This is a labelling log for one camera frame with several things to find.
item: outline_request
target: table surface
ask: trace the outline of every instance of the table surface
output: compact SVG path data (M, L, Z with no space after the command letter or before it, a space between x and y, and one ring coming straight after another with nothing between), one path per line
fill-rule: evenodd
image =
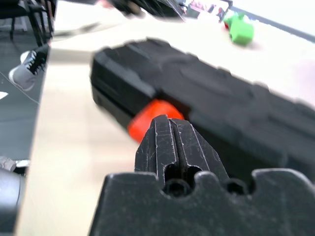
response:
M137 144L91 96L90 62L104 46L160 38L315 106L315 47L276 28L256 25L253 44L242 48L217 23L167 22L148 15L126 19L116 10L59 1L57 34L96 21L101 24L93 32L52 43L18 236L86 236L104 177L133 171Z

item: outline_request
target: floor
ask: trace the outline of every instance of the floor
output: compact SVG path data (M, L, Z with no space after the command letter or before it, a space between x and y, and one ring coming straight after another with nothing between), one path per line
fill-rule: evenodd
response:
M29 157L42 78L23 93L7 80L8 73L20 63L22 52L35 47L32 32L16 32L13 42L7 31L0 32L0 92L8 94L0 100L0 155L14 160Z

